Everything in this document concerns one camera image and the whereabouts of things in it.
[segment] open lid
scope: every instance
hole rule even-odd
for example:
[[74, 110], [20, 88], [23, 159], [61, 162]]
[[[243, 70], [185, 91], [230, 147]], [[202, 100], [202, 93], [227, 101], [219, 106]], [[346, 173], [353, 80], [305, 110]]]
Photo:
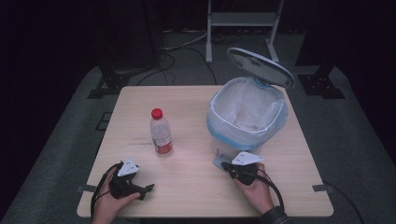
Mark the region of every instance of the open lid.
[[236, 66], [260, 81], [283, 88], [294, 88], [294, 76], [278, 63], [244, 49], [229, 48], [227, 54]]

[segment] sleeve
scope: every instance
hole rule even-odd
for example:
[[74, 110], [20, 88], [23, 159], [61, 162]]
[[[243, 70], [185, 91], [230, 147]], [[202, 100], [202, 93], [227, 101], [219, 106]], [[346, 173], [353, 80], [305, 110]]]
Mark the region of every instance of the sleeve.
[[277, 206], [260, 217], [261, 224], [291, 224], [291, 219], [280, 206]]

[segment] human hand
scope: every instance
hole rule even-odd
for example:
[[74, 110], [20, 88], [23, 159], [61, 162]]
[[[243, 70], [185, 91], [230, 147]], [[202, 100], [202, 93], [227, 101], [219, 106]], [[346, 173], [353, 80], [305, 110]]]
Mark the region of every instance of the human hand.
[[[256, 163], [259, 170], [257, 175], [267, 178], [264, 171], [264, 164]], [[255, 179], [254, 182], [246, 186], [239, 180], [234, 179], [235, 185], [242, 191], [247, 198], [250, 206], [256, 209], [261, 215], [266, 213], [268, 210], [274, 208], [274, 204], [271, 199], [270, 187], [259, 179]]]
[[102, 188], [98, 193], [95, 212], [93, 213], [92, 218], [93, 224], [111, 223], [123, 207], [140, 197], [139, 192], [133, 193], [121, 199], [115, 199], [113, 195], [111, 195], [109, 183], [111, 176], [114, 175], [116, 170], [116, 167], [110, 170]]

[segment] white plastic bag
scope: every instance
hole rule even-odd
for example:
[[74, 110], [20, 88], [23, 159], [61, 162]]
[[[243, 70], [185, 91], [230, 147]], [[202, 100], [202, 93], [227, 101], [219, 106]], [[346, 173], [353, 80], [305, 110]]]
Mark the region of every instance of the white plastic bag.
[[238, 77], [210, 100], [206, 124], [220, 141], [239, 150], [251, 150], [279, 132], [287, 116], [282, 91], [260, 83], [256, 77]]

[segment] water bottle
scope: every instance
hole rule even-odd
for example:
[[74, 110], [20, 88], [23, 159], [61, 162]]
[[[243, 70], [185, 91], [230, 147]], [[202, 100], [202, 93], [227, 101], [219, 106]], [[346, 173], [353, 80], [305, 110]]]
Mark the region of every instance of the water bottle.
[[155, 150], [160, 154], [168, 153], [172, 150], [171, 128], [168, 120], [163, 116], [160, 108], [153, 109], [151, 116], [150, 132]]

